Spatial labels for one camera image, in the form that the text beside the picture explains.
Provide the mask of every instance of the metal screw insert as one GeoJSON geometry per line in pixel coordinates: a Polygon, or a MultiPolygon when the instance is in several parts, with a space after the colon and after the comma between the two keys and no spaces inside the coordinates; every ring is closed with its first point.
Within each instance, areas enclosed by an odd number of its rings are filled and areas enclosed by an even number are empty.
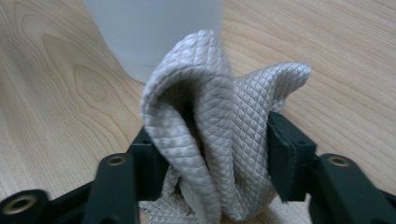
{"type": "Polygon", "coordinates": [[[25,211],[37,202],[37,197],[34,194],[22,195],[11,202],[4,208],[3,213],[6,215],[14,215],[25,211]]]}
{"type": "Polygon", "coordinates": [[[107,160],[107,164],[111,166],[121,165],[126,162],[125,157],[115,156],[107,160]]]}
{"type": "Polygon", "coordinates": [[[333,165],[336,165],[336,166],[342,166],[342,167],[349,166],[349,162],[347,162],[346,160],[344,160],[341,157],[330,157],[328,160],[330,163],[332,163],[333,165]]]}

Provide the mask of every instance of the wood grain surface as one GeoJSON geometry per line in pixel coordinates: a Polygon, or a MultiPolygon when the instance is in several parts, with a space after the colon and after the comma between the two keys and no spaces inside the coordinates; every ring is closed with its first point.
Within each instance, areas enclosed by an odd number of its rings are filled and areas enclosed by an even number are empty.
{"type": "MultiPolygon", "coordinates": [[[[395,1],[225,0],[222,38],[236,76],[310,63],[282,113],[319,154],[351,158],[396,194],[395,1]]],[[[24,189],[56,198],[92,180],[142,126],[143,89],[81,0],[0,0],[0,200],[24,189]]],[[[306,203],[276,200],[247,223],[309,222],[306,203]]]]}

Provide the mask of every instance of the black plastic part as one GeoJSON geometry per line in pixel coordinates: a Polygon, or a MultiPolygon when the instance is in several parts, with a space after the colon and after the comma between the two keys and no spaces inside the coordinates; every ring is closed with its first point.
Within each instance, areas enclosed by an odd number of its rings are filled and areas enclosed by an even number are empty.
{"type": "Polygon", "coordinates": [[[163,190],[168,161],[151,142],[144,128],[132,142],[128,153],[134,157],[137,200],[157,200],[163,190]]]}
{"type": "Polygon", "coordinates": [[[305,200],[307,170],[317,145],[282,115],[268,116],[268,172],[283,202],[305,200]]]}
{"type": "Polygon", "coordinates": [[[0,223],[47,223],[49,198],[41,189],[18,192],[0,203],[0,223]]]}
{"type": "Polygon", "coordinates": [[[311,221],[314,224],[334,224],[334,217],[330,208],[326,205],[312,200],[309,202],[309,216],[311,216],[311,221]]]}
{"type": "Polygon", "coordinates": [[[396,223],[396,211],[354,161],[324,154],[319,157],[317,178],[334,223],[396,223]]]}
{"type": "Polygon", "coordinates": [[[105,157],[99,163],[96,178],[92,182],[82,223],[139,223],[134,190],[132,155],[118,153],[105,157]]]}
{"type": "Polygon", "coordinates": [[[50,202],[51,224],[78,224],[82,222],[85,203],[90,196],[92,182],[74,189],[50,202]]]}
{"type": "Polygon", "coordinates": [[[387,198],[388,202],[392,205],[393,209],[396,211],[396,196],[389,194],[383,190],[381,190],[382,194],[384,194],[385,198],[387,198]]]}

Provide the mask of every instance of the fabric fold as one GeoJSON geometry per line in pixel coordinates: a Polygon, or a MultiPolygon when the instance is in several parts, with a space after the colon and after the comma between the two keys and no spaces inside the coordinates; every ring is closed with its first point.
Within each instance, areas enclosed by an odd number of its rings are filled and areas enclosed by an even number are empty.
{"type": "Polygon", "coordinates": [[[305,63],[233,78],[210,31],[188,35],[146,85],[142,119],[170,163],[163,196],[140,204],[151,223],[219,223],[254,217],[274,196],[266,170],[266,121],[305,84],[305,63]]]}

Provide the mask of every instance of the white container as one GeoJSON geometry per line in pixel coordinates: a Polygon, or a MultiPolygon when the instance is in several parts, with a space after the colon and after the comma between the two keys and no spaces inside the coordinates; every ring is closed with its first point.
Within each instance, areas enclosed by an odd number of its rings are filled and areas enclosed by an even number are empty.
{"type": "Polygon", "coordinates": [[[163,56],[186,35],[220,38],[223,0],[84,0],[125,72],[147,82],[163,56]]]}

